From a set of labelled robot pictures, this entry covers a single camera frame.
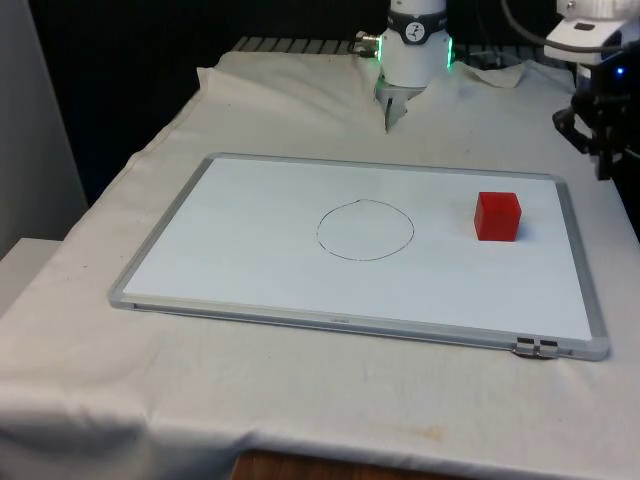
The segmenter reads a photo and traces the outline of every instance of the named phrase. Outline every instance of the white cloth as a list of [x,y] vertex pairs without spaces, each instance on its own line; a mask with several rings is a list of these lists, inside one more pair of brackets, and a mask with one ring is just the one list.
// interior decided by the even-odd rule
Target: white cloth
[[[638,243],[615,186],[554,131],[568,74],[523,71],[497,89],[456,67],[388,135],[372,63],[233,53],[200,71],[200,93],[0,320],[0,476],[212,478],[266,448],[479,478],[640,478]],[[112,309],[108,289],[214,151],[564,177],[612,355],[527,361]]]

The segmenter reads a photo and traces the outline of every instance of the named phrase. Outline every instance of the cable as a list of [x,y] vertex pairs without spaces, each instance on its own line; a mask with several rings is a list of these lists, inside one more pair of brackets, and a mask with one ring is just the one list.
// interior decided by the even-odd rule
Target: cable
[[640,45],[640,42],[636,41],[636,42],[627,43],[624,46],[619,45],[615,47],[613,46],[612,47],[576,47],[573,45],[554,42],[553,40],[539,37],[538,35],[531,33],[529,30],[527,30],[522,25],[520,25],[518,21],[513,17],[513,14],[511,13],[511,9],[509,8],[509,4],[507,3],[507,0],[500,0],[500,3],[502,4],[502,11],[504,12],[505,17],[507,17],[507,21],[509,22],[509,25],[511,25],[511,27],[516,32],[518,32],[521,36],[523,36],[530,42],[535,43],[537,45],[543,45],[543,46],[547,46],[547,47],[555,48],[557,50],[562,50],[564,52],[571,52],[571,53],[619,53],[624,50],[628,50]]
[[475,0],[475,10],[476,10],[476,20],[478,21],[478,27],[480,27],[480,33],[484,37],[485,44],[487,48],[494,53],[494,56],[498,62],[500,62],[500,57],[498,56],[498,50],[495,45],[491,41],[491,37],[489,36],[489,32],[484,24],[484,19],[482,18],[482,12],[480,11],[480,0]]

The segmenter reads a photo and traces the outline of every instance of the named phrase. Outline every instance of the metal hinge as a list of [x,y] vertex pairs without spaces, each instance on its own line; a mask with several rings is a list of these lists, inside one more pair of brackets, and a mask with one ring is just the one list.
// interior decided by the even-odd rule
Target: metal hinge
[[518,337],[513,353],[522,358],[552,360],[558,358],[558,342]]

